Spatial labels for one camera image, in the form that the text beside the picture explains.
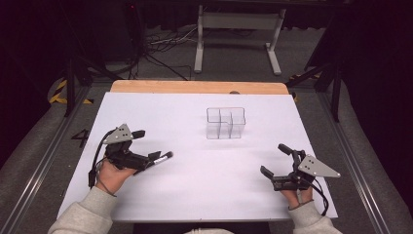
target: clear acrylic box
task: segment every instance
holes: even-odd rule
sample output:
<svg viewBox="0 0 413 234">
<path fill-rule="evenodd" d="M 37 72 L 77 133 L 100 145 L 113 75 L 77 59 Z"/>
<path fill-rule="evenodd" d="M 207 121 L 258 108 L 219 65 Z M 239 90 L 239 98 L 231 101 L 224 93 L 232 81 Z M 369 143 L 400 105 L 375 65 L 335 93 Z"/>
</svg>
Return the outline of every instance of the clear acrylic box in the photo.
<svg viewBox="0 0 413 234">
<path fill-rule="evenodd" d="M 245 127 L 242 107 L 214 107 L 206 110 L 206 138 L 241 138 Z"/>
</svg>

